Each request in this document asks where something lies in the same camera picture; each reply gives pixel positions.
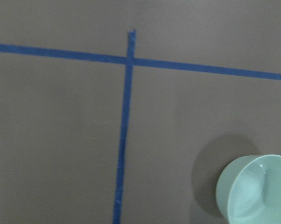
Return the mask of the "mint green bowl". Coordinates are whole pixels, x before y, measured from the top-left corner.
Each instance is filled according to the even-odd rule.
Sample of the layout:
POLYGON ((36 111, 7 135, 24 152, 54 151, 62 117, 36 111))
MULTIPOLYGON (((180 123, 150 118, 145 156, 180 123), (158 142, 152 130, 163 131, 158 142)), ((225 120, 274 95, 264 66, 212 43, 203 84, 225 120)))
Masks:
POLYGON ((281 224, 281 156, 249 155, 229 163, 216 186, 229 224, 281 224))

